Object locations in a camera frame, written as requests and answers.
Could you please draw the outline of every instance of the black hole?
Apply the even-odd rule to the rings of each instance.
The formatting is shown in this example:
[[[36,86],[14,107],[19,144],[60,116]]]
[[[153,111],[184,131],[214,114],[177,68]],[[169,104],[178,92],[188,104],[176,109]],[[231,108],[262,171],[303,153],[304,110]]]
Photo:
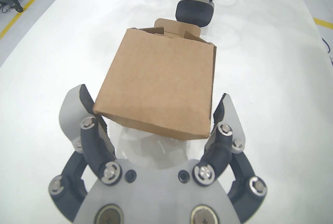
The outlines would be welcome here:
[[[125,180],[128,183],[133,183],[136,178],[137,178],[137,173],[135,172],[135,170],[129,170],[125,174]]]
[[[189,174],[186,170],[181,170],[178,173],[178,179],[181,181],[183,184],[187,183],[189,181]]]

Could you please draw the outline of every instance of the white table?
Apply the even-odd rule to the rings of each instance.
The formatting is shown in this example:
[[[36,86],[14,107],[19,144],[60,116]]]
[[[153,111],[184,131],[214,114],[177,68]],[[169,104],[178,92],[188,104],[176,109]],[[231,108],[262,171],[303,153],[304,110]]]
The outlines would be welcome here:
[[[0,68],[1,223],[67,223],[48,195],[73,152],[58,124],[63,98],[85,83],[95,99],[125,30],[174,19],[178,1],[56,0],[18,44]],[[231,95],[245,153],[269,187],[249,223],[330,223],[333,70],[304,2],[215,0],[203,38],[218,47],[213,108]],[[117,147],[121,128],[109,128]],[[204,142],[175,142],[177,160],[199,158]],[[84,177],[89,189],[95,177]],[[227,190],[231,177],[220,178]]]

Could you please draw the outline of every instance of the black rubber pad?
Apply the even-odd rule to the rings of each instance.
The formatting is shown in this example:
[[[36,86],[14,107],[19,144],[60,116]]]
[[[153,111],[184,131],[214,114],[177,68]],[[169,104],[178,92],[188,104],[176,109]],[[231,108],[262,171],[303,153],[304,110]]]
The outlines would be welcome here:
[[[182,0],[176,9],[176,19],[179,22],[207,26],[212,20],[214,7],[205,2]]]

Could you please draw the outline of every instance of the cardboard box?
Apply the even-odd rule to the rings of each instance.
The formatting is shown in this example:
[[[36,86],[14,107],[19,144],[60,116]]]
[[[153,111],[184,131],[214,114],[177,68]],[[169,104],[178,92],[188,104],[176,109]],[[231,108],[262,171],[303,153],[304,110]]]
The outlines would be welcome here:
[[[127,29],[95,113],[178,140],[209,137],[216,47],[199,36],[198,26],[165,19]]]

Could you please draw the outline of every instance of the screw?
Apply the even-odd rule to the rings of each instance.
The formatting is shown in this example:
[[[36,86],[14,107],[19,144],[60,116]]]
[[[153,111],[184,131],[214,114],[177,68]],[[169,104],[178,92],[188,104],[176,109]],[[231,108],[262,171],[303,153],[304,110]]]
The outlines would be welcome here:
[[[263,193],[266,188],[264,183],[262,183],[260,180],[253,182],[252,185],[259,193]]]
[[[77,147],[78,149],[82,149],[81,140],[79,140],[79,141],[76,143],[76,147]]]
[[[62,180],[61,175],[58,175],[52,179],[49,185],[49,192],[51,195],[57,195],[63,191],[64,187],[62,185],[61,180]]]
[[[206,166],[202,166],[200,168],[199,175],[202,179],[209,179],[212,174]]]
[[[218,224],[215,212],[208,206],[200,205],[191,213],[191,224]]]
[[[92,117],[88,117],[88,118],[83,120],[83,126],[85,128],[88,128],[92,123],[93,123],[93,118]]]
[[[263,197],[267,194],[266,185],[256,176],[251,177],[249,186],[251,191],[259,197]]]
[[[50,185],[52,192],[57,192],[60,189],[60,187],[61,187],[60,179],[54,180]]]
[[[232,142],[232,144],[233,144],[233,146],[235,148],[238,148],[238,149],[242,149],[243,148],[243,144],[239,140],[237,140],[237,139],[234,139],[234,141]]]
[[[111,180],[112,178],[114,178],[114,174],[116,172],[116,168],[113,166],[108,166],[105,168],[104,170],[104,177],[108,180]]]
[[[108,162],[105,164],[103,177],[101,181],[106,185],[114,185],[121,177],[121,167],[116,162]]]
[[[222,125],[222,131],[224,133],[229,133],[231,131],[231,128],[229,127],[229,125]]]
[[[133,183],[136,178],[137,178],[137,173],[135,172],[135,170],[129,170],[125,174],[125,180],[127,183]]]

